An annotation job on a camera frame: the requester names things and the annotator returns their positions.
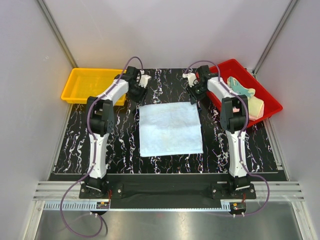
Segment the light blue towel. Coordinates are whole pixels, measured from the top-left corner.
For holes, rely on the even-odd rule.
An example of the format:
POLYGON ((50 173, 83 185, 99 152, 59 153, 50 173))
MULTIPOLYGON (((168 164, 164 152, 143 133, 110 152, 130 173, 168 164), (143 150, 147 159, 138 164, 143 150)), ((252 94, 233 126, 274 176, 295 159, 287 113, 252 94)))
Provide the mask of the light blue towel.
POLYGON ((198 106, 190 102, 149 104, 139 108, 141 157, 202 154, 198 106))

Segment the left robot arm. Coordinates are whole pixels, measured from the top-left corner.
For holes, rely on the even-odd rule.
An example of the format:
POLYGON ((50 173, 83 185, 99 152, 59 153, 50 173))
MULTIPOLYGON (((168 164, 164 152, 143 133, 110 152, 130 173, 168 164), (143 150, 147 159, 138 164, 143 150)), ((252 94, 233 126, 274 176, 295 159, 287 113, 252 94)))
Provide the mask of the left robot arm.
POLYGON ((140 104, 148 92, 151 76, 143 69, 128 66, 116 75, 111 85, 86 102, 86 127, 89 135, 89 168, 84 186, 97 198, 108 193, 106 151, 109 135, 115 127, 114 106, 124 95, 140 104))

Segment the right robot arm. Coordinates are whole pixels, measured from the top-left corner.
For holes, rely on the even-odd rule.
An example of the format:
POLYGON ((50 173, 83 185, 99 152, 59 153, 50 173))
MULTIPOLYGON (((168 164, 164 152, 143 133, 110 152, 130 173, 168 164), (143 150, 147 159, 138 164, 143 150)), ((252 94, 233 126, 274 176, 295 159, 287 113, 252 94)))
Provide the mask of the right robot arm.
POLYGON ((182 77, 188 81, 186 90, 191 104, 203 99, 208 92, 221 103, 220 125, 227 136, 230 158, 227 192, 230 197, 239 198, 250 187, 245 150, 248 98, 233 91, 222 80, 220 73, 213 74, 207 65, 197 68, 196 73, 187 69, 182 77))

